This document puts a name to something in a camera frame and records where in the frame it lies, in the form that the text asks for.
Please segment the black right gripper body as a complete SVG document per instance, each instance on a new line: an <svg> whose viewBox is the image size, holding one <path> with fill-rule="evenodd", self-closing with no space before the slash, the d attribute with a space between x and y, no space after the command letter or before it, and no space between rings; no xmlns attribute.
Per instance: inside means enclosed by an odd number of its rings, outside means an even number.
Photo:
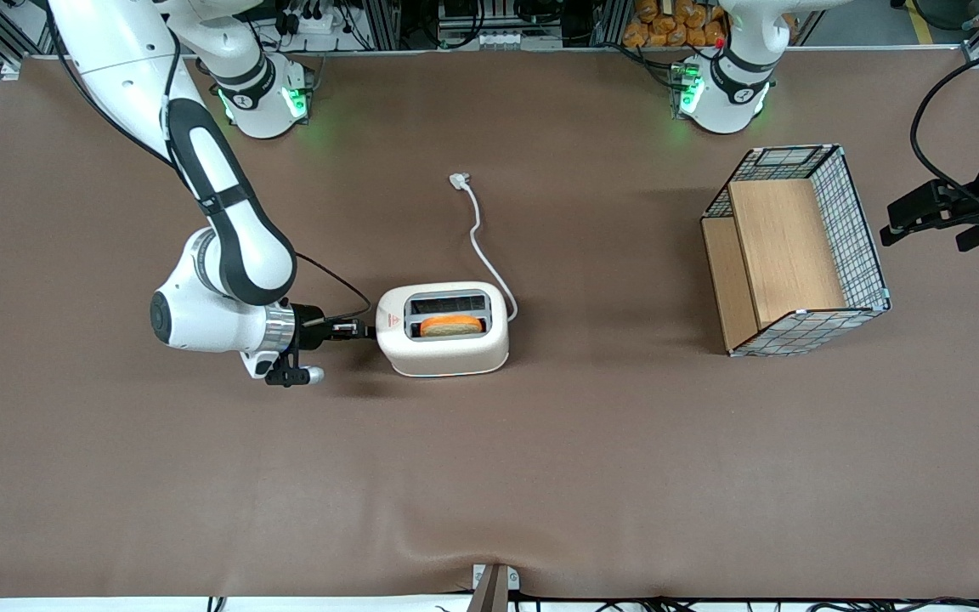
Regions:
<svg viewBox="0 0 979 612"><path fill-rule="evenodd" d="M292 303L296 330L291 341L292 351L315 351L331 340L333 324L326 320L319 307L306 303Z"/></svg>

